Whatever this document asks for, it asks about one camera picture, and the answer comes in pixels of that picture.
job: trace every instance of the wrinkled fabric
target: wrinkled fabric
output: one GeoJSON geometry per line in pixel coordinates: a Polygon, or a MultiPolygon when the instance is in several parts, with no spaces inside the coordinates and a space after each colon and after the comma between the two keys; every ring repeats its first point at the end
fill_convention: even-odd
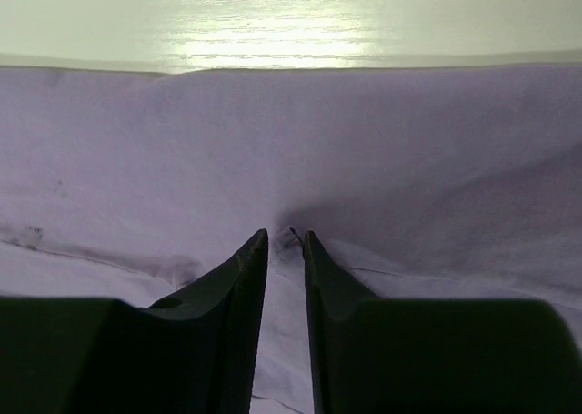
{"type": "Polygon", "coordinates": [[[0,293],[147,306],[271,236],[253,412],[313,412],[300,246],[393,298],[541,298],[582,345],[582,66],[0,70],[0,293]]]}

